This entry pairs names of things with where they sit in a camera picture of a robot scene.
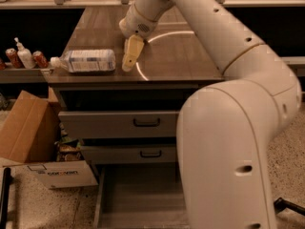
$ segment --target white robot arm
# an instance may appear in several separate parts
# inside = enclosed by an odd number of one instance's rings
[[[186,101],[177,151],[192,229],[274,229],[267,171],[269,142],[295,117],[294,73],[214,0],[135,0],[120,27],[146,38],[176,5],[227,81]]]

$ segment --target drawer front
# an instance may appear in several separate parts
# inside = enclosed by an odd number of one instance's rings
[[[175,136],[177,111],[61,112],[59,118],[75,138]]]
[[[131,164],[176,162],[175,145],[144,147],[83,146],[83,157],[94,164]]]

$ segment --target bottle label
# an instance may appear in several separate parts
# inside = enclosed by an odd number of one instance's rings
[[[115,69],[115,57],[112,50],[73,51],[69,61],[74,72],[105,72]]]

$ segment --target open cardboard box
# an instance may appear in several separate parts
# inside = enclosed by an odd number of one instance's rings
[[[0,157],[27,165],[48,188],[97,185],[85,160],[53,162],[59,118],[46,99],[22,91],[0,131]]]

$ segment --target plastic bottle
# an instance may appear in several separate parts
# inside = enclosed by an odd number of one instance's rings
[[[32,58],[30,50],[26,49],[22,43],[19,42],[19,39],[16,37],[15,42],[17,43],[18,56],[27,69],[32,69],[36,66],[34,59]]]
[[[110,49],[67,51],[52,57],[51,65],[70,73],[111,72],[115,70],[115,54]]]

